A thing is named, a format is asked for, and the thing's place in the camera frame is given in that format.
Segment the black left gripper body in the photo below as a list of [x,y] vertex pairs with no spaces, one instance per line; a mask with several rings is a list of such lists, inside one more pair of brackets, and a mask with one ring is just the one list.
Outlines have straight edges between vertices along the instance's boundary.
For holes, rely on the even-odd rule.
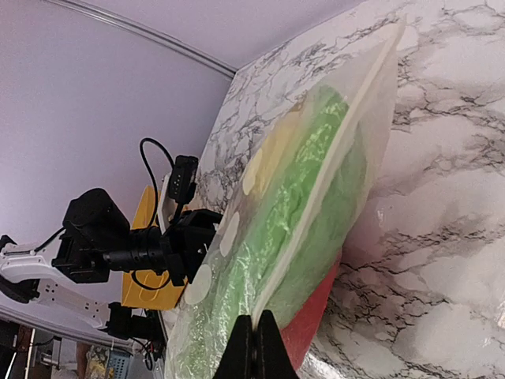
[[192,283],[223,215],[208,209],[184,211],[160,238],[164,269],[174,287]]

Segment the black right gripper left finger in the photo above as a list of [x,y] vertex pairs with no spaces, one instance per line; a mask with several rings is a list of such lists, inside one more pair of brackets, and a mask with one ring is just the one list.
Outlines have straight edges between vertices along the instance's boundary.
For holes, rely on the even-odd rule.
[[252,377],[254,335],[251,317],[237,317],[214,379]]

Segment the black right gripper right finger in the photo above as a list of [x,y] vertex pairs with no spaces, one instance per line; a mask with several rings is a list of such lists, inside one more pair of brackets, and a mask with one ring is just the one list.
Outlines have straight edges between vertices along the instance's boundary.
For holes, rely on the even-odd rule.
[[273,313],[264,310],[255,331],[254,377],[258,379],[298,379]]

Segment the clear polka dot zip bag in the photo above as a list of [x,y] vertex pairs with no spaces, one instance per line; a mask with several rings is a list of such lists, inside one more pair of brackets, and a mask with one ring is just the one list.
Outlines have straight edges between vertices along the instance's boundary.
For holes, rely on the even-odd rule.
[[285,328],[329,273],[383,161],[404,29],[323,77],[264,138],[183,292],[166,377],[213,377],[238,317],[258,329],[270,311]]

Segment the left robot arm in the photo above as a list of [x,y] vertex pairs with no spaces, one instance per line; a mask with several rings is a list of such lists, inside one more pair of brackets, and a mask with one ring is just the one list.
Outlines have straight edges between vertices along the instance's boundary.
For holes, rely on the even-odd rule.
[[110,272],[166,273],[182,287],[194,281],[222,215],[207,209],[185,211],[166,231],[131,229],[106,190],[90,189],[71,200],[62,228],[33,248],[1,237],[1,292],[15,302],[38,302],[72,310],[81,320],[121,340],[160,341],[153,316],[137,316],[119,302],[85,298],[59,284],[105,283]]

